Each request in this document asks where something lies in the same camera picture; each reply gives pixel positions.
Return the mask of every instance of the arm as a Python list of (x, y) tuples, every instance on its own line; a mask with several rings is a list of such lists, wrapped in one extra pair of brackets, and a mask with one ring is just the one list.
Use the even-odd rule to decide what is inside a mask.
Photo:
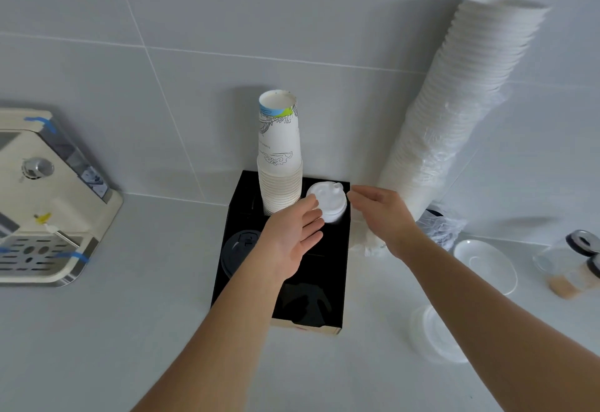
[(132, 412), (242, 410), (283, 281), (322, 238), (314, 195), (272, 215), (183, 352)]
[(517, 306), (428, 239), (397, 193), (353, 186), (348, 198), (415, 275), (505, 411), (600, 408), (599, 357)]

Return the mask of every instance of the clear plastic bag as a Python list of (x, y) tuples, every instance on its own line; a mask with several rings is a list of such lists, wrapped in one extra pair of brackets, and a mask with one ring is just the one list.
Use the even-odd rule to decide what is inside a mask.
[(443, 203), (433, 202), (416, 224), (431, 240), (449, 251), (467, 225), (467, 220)]

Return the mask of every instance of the line drawing on cup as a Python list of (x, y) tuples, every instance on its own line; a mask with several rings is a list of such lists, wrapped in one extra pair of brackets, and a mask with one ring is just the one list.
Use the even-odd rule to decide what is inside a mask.
[(291, 107), (285, 109), (281, 114), (275, 115), (274, 117), (270, 115), (265, 115), (264, 113), (260, 113), (260, 128), (259, 132), (264, 134), (269, 130), (273, 123), (291, 123), (292, 117), (297, 117), (298, 111), (296, 110), (296, 105), (294, 104)]
[(294, 155), (293, 151), (290, 151), (289, 153), (271, 153), (271, 154), (267, 154), (264, 151), (261, 151), (261, 153), (265, 157), (266, 162), (268, 162), (269, 164), (273, 164), (273, 165), (285, 164), (286, 162), (288, 162), (287, 160), (290, 159)]

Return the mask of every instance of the hand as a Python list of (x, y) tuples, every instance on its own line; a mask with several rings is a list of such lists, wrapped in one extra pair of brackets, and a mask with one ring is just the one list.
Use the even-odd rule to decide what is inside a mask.
[(352, 186), (348, 200), (360, 211), (371, 231), (401, 258), (406, 241), (423, 235), (397, 192), (372, 186)]
[(274, 249), (275, 266), (282, 279), (298, 271), (302, 256), (323, 238), (323, 211), (314, 194), (274, 213), (260, 234), (259, 245)]

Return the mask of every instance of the person's left hand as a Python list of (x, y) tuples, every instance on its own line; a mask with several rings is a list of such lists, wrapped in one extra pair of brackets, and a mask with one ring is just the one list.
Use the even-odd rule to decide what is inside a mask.
[(319, 231), (325, 225), (323, 211), (314, 194), (300, 199), (292, 206), (277, 211), (266, 222), (259, 244), (273, 250), (275, 268), (282, 279), (298, 271), (302, 256), (323, 238)]

